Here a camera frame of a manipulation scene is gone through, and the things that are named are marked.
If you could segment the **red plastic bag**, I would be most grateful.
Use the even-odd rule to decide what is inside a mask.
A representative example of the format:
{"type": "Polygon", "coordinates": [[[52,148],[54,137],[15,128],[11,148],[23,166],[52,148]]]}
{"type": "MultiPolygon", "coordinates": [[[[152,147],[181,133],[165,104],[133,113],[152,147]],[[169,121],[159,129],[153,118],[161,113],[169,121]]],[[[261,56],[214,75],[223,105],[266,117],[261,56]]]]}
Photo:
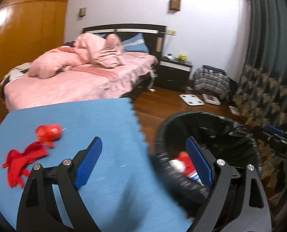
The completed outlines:
{"type": "Polygon", "coordinates": [[[54,141],[62,136],[62,127],[58,124],[40,125],[35,129],[37,141],[42,142],[49,148],[55,148],[54,141]]]}

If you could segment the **blue pillow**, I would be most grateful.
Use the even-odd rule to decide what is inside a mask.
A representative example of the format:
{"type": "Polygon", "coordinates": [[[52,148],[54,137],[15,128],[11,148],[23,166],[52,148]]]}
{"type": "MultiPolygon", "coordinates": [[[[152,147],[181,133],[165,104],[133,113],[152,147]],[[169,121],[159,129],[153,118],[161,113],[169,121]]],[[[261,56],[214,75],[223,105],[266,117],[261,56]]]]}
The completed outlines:
{"type": "Polygon", "coordinates": [[[122,43],[124,52],[144,52],[149,53],[142,33],[138,33],[134,37],[123,41],[122,43]]]}

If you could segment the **yellow plush toy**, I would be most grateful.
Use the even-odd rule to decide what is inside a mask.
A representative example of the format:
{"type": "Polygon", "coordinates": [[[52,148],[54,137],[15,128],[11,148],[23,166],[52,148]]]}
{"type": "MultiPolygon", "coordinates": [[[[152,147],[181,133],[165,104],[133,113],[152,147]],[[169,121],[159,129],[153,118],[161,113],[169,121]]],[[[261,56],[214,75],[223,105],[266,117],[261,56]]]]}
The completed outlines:
{"type": "Polygon", "coordinates": [[[178,57],[177,57],[178,60],[184,62],[187,60],[187,55],[184,55],[184,54],[180,54],[178,57]]]}

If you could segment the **clothes pile on bed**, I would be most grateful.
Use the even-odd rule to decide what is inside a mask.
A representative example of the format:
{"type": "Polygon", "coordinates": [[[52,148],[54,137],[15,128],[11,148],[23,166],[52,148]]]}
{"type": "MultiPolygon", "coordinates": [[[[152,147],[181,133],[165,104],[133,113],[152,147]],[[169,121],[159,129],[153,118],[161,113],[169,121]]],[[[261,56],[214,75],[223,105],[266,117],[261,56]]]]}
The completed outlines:
{"type": "Polygon", "coordinates": [[[12,68],[3,78],[3,80],[0,82],[0,86],[5,86],[7,83],[15,81],[19,78],[21,78],[25,73],[28,72],[31,62],[26,62],[24,64],[21,64],[19,66],[16,66],[12,68]]]}

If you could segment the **black lined trash bin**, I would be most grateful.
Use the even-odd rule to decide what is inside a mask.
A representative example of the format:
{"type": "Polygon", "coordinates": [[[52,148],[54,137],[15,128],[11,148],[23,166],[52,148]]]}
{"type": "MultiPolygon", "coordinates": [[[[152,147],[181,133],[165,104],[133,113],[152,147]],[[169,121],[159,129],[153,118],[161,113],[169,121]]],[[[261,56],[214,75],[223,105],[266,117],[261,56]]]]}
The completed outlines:
{"type": "Polygon", "coordinates": [[[259,175],[263,163],[256,140],[247,128],[226,117],[208,112],[180,112],[165,119],[157,129],[151,161],[155,173],[169,194],[182,206],[188,218],[202,209],[210,186],[190,179],[173,166],[170,160],[186,151],[188,139],[195,140],[200,152],[208,156],[207,165],[224,160],[238,171],[253,165],[259,175]]]}

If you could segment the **wooden wardrobe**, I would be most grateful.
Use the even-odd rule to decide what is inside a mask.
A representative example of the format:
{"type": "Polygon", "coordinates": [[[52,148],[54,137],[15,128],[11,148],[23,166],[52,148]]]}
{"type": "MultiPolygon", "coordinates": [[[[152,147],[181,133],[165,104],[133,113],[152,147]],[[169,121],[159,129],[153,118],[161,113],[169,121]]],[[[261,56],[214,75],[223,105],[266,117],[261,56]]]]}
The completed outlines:
{"type": "Polygon", "coordinates": [[[64,42],[68,0],[3,0],[0,4],[0,82],[10,69],[64,42]]]}

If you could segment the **left wall lamp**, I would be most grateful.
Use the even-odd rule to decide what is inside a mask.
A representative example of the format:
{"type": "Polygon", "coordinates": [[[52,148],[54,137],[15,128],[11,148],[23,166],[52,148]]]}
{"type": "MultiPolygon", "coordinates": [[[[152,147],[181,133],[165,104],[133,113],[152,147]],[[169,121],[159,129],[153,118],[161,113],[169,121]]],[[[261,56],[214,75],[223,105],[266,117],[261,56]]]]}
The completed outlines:
{"type": "Polygon", "coordinates": [[[84,16],[86,16],[86,8],[84,7],[84,8],[80,8],[79,9],[79,17],[84,17],[84,16]]]}

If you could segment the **bed with pink sheet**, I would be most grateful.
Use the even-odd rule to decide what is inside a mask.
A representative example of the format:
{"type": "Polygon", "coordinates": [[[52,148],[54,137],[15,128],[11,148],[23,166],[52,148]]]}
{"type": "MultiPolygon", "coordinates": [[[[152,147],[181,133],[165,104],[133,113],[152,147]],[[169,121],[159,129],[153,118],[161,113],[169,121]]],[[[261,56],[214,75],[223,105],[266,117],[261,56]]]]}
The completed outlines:
{"type": "Polygon", "coordinates": [[[4,87],[4,102],[8,111],[58,103],[119,98],[131,92],[142,76],[148,75],[155,56],[143,52],[127,52],[123,63],[112,69],[87,64],[86,68],[101,71],[101,75],[82,70],[59,72],[41,79],[28,74],[4,87]]]}

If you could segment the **black headboard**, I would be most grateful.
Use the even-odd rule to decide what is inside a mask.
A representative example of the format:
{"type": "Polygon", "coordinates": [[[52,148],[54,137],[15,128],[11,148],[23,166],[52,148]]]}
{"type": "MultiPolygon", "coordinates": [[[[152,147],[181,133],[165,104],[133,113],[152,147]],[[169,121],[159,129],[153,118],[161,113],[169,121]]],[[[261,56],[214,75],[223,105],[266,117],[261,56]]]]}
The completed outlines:
{"type": "Polygon", "coordinates": [[[149,53],[157,58],[162,58],[163,43],[166,26],[154,24],[108,24],[90,26],[82,29],[82,33],[116,34],[121,41],[128,40],[137,34],[142,34],[149,53]]]}

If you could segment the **white bathroom scale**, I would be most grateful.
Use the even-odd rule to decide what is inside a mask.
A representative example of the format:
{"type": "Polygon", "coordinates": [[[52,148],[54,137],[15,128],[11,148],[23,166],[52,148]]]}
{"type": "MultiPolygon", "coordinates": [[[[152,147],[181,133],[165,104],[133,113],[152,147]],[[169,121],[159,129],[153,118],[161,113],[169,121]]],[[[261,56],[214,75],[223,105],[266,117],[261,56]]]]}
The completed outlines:
{"type": "Polygon", "coordinates": [[[202,106],[205,104],[200,98],[193,94],[180,94],[179,97],[188,106],[202,106]]]}

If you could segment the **black white nightstand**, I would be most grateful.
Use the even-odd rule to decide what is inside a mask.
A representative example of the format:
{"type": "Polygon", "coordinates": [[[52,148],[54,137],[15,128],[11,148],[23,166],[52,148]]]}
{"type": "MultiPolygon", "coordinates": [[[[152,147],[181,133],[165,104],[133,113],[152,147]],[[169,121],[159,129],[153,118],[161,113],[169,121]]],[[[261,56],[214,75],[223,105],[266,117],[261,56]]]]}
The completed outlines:
{"type": "Polygon", "coordinates": [[[168,90],[184,92],[192,70],[190,61],[162,57],[155,74],[155,85],[168,90]]]}

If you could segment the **plaid shirt on chair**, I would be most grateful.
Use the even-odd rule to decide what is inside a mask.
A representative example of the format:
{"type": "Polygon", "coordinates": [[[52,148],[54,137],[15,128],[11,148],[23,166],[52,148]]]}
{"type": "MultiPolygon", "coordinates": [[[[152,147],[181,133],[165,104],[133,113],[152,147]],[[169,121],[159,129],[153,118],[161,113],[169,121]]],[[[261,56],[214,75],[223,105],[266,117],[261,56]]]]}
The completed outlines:
{"type": "Polygon", "coordinates": [[[230,78],[222,69],[203,65],[193,75],[195,91],[208,90],[219,96],[221,100],[229,100],[230,78]]]}

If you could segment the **red cloth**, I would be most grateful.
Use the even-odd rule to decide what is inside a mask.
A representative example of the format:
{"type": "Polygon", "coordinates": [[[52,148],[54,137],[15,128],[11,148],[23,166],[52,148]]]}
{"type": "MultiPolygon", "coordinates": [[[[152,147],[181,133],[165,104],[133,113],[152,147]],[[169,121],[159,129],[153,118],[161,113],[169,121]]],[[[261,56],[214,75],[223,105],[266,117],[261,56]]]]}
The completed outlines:
{"type": "Polygon", "coordinates": [[[22,177],[29,177],[30,172],[27,166],[36,160],[48,156],[48,151],[40,141],[29,144],[23,152],[12,149],[8,152],[2,168],[7,168],[7,182],[10,188],[19,186],[24,188],[22,177]]]}

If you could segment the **patterned grey curtain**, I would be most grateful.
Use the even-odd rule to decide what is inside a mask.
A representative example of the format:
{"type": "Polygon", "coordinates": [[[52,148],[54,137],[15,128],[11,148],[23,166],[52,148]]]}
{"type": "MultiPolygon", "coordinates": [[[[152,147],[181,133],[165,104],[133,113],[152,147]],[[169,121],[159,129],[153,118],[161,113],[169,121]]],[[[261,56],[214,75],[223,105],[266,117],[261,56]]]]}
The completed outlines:
{"type": "Polygon", "coordinates": [[[287,132],[287,0],[250,0],[247,55],[233,101],[250,125],[287,132]]]}

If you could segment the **right wall lamp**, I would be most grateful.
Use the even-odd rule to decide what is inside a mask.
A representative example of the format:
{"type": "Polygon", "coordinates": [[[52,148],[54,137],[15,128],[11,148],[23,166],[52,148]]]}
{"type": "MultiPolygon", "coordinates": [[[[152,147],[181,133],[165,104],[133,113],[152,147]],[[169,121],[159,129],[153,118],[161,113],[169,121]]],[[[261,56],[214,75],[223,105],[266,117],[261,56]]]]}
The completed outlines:
{"type": "Polygon", "coordinates": [[[181,7],[181,0],[169,0],[169,10],[179,12],[181,7]]]}

